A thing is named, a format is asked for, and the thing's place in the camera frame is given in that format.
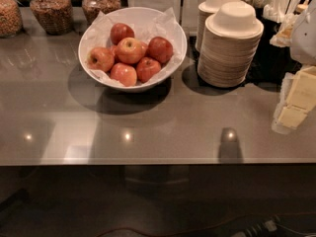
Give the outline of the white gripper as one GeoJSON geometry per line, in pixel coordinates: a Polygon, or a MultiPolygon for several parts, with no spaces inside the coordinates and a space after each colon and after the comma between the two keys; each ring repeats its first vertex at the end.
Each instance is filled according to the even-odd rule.
{"type": "Polygon", "coordinates": [[[298,15],[292,32],[290,56],[303,65],[295,74],[286,73],[276,105],[272,130],[289,134],[316,107],[316,0],[298,15]]]}

